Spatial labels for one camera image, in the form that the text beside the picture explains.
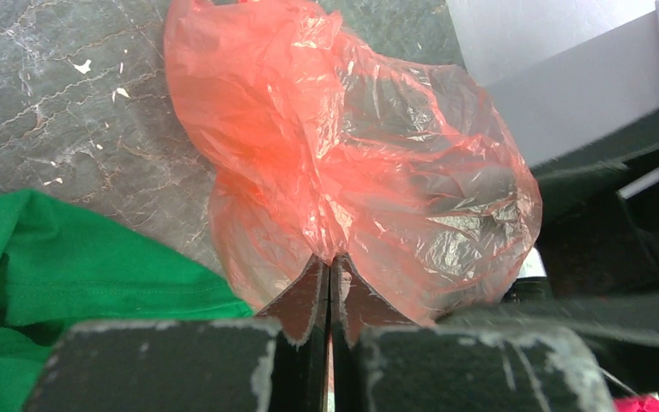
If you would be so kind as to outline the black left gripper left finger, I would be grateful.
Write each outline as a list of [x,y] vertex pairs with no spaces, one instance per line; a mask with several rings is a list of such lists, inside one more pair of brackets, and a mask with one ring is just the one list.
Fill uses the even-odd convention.
[[251,318],[93,320],[53,348],[26,411],[323,411],[330,267]]

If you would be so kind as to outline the grey plastic trash bin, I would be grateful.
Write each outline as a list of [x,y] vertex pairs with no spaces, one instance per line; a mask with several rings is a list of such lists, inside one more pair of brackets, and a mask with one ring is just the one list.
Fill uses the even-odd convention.
[[659,1],[451,1],[469,74],[532,167],[659,108]]

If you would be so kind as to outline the green cloth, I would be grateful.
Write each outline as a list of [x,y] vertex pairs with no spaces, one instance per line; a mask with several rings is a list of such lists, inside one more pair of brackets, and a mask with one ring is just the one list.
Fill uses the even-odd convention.
[[244,318],[213,271],[36,190],[0,195],[0,411],[18,411],[52,345],[102,318]]

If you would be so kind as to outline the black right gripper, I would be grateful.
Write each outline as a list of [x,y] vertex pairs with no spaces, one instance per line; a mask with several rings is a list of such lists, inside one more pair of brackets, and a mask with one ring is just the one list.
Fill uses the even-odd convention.
[[[659,136],[659,109],[623,129]],[[659,148],[631,160],[632,176],[546,225],[542,261],[554,299],[526,287],[511,302],[443,324],[560,328],[579,337],[618,393],[659,391]]]

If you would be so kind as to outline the red plastic trash bag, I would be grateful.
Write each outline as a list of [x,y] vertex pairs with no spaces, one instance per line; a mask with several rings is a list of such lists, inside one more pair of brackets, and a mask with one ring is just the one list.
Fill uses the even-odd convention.
[[215,166],[217,257],[250,306],[343,252],[418,323],[516,279],[540,190],[462,68],[378,54],[313,1],[174,1],[164,59],[178,120]]

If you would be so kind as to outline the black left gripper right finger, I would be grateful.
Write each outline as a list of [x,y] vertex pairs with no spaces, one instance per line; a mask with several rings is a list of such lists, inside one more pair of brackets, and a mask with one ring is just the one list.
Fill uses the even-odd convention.
[[596,359],[572,330],[463,317],[421,326],[346,254],[329,270],[339,411],[612,411]]

